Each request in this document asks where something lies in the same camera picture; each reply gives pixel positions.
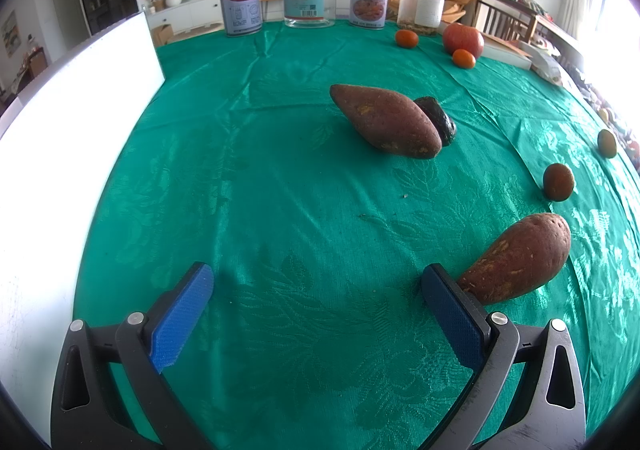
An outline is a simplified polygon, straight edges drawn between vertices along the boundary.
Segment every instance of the sweet potato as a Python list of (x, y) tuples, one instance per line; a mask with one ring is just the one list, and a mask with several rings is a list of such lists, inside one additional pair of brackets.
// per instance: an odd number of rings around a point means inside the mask
[(548, 283), (566, 262), (571, 231), (556, 214), (532, 214), (507, 228), (458, 280), (482, 304), (514, 299)]
[(377, 87), (334, 84), (329, 94), (356, 131), (386, 153), (429, 158), (442, 148), (440, 135), (411, 98)]

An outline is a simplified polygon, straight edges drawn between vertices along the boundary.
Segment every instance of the red apple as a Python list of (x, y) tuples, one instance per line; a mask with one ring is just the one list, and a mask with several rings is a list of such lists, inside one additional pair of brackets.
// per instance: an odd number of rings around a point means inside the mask
[(442, 34), (442, 44), (449, 55), (456, 50), (467, 50), (479, 58), (484, 50), (482, 34), (475, 28), (460, 23), (452, 23), (446, 27)]

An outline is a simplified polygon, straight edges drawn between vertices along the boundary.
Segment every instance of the tablecloth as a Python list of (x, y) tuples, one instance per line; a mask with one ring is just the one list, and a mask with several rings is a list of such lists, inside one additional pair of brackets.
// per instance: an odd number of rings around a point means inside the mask
[[(193, 261), (210, 264), (214, 296), (164, 375), (217, 448), (416, 448), (470, 375), (423, 305), (419, 274), (440, 262), (456, 278), (535, 212), (566, 219), (569, 260), (493, 309), (566, 322), (588, 432), (638, 368), (639, 182), (624, 154), (597, 153), (599, 118), (533, 72), (484, 58), (457, 68), (440, 37), (398, 48), (396, 29), (267, 23), (158, 49), (166, 82), (104, 189), (75, 316), (119, 323)], [(381, 153), (332, 103), (338, 83), (434, 96), (458, 135), (435, 159)], [(556, 161), (576, 180), (561, 203), (540, 190)], [(480, 437), (497, 429), (519, 367)]]

